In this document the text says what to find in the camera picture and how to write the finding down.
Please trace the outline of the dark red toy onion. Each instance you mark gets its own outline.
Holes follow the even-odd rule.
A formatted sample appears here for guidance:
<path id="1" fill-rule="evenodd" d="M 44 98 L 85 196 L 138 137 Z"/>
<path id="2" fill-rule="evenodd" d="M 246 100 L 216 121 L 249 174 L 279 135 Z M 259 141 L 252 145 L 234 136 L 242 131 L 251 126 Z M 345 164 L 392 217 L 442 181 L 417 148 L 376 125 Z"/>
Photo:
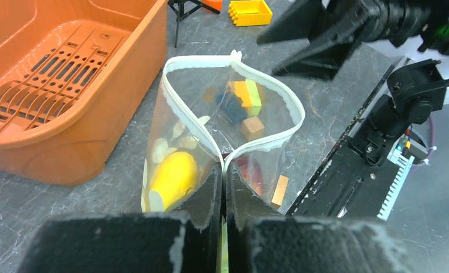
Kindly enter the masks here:
<path id="1" fill-rule="evenodd" d="M 263 195 L 263 174 L 259 163 L 248 156 L 240 156 L 236 159 L 242 177 L 245 182 L 254 190 L 258 195 Z"/>

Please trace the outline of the orange plastic basket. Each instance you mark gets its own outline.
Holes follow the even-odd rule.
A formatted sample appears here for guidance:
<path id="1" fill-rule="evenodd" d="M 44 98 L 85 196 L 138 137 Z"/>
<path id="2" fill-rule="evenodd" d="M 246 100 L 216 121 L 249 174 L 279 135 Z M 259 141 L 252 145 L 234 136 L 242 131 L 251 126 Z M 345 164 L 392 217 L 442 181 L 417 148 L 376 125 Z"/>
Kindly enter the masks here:
<path id="1" fill-rule="evenodd" d="M 0 1 L 0 171 L 104 168 L 166 61 L 166 1 Z"/>

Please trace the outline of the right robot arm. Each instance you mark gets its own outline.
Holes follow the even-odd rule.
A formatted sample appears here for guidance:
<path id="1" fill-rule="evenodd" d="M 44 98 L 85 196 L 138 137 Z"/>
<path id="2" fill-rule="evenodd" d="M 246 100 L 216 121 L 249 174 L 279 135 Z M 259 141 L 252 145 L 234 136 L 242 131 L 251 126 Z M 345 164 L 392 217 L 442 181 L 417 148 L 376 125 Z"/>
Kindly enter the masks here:
<path id="1" fill-rule="evenodd" d="M 387 40 L 399 48 L 414 37 L 422 40 L 418 52 L 434 50 L 445 59 L 412 63 L 388 77 L 390 93 L 349 143 L 375 166 L 411 125 L 423 124 L 449 103 L 449 1 L 295 1 L 256 42 L 307 39 L 308 46 L 272 74 L 331 81 L 362 44 Z"/>

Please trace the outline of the yellow toy mango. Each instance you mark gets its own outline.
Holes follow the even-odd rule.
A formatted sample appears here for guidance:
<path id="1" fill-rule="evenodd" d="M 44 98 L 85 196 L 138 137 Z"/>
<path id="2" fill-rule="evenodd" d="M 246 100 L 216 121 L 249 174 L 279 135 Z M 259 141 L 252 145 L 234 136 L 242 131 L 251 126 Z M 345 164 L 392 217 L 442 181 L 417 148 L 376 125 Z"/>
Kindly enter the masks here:
<path id="1" fill-rule="evenodd" d="M 162 212 L 192 193 L 197 187 L 198 167 L 195 158 L 176 151 L 167 155 L 156 168 L 149 190 L 149 210 Z"/>

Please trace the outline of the polka dot zip top bag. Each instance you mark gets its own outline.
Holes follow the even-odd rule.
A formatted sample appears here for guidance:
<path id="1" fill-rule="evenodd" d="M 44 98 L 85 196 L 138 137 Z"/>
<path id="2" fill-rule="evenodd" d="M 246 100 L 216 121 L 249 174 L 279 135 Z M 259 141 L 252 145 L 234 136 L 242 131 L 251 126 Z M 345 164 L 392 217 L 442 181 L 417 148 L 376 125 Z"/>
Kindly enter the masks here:
<path id="1" fill-rule="evenodd" d="M 291 176 L 285 169 L 285 147 L 304 122 L 304 107 L 288 86 L 245 65 L 241 57 L 241 52 L 232 51 L 229 55 L 177 56 L 166 61 L 147 144 L 143 212 L 151 212 L 149 190 L 156 168 L 176 151 L 185 151 L 195 158 L 197 187 L 167 210 L 177 207 L 201 186 L 207 164 L 219 163 L 226 176 L 229 164 L 243 155 L 255 159 L 261 167 L 263 195 L 252 191 L 265 203 L 270 205 L 280 175 L 290 182 Z M 262 101 L 257 117 L 265 127 L 263 137 L 251 142 L 244 138 L 241 124 L 231 124 L 215 103 L 217 93 L 232 92 L 229 81 L 246 79 L 257 83 Z"/>

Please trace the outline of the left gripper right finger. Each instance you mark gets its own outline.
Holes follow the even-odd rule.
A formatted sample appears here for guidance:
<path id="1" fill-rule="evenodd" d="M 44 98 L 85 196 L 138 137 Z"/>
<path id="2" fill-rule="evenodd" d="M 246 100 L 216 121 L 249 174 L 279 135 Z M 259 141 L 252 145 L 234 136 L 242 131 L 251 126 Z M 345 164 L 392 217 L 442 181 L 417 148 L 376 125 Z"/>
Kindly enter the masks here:
<path id="1" fill-rule="evenodd" d="M 384 221 L 284 216 L 226 169 L 230 272 L 412 272 L 406 246 Z"/>

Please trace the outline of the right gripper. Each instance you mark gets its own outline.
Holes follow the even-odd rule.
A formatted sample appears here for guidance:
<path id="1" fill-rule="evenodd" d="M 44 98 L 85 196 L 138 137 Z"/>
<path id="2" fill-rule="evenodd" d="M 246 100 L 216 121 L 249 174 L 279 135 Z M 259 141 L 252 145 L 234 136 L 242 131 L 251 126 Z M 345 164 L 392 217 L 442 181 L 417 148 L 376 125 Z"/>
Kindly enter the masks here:
<path id="1" fill-rule="evenodd" d="M 331 81 L 362 43 L 388 40 L 399 47 L 430 17 L 429 1 L 295 1 L 256 42 L 307 39 L 272 74 Z"/>

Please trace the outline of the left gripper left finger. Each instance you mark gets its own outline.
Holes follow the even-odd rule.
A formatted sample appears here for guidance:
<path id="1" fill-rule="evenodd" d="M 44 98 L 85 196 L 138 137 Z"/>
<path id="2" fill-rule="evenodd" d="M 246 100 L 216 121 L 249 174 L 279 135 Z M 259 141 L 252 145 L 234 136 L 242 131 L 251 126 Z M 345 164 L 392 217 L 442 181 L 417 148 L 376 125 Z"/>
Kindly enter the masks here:
<path id="1" fill-rule="evenodd" d="M 18 272 L 218 272 L 221 165 L 169 212 L 67 214 L 38 230 Z"/>

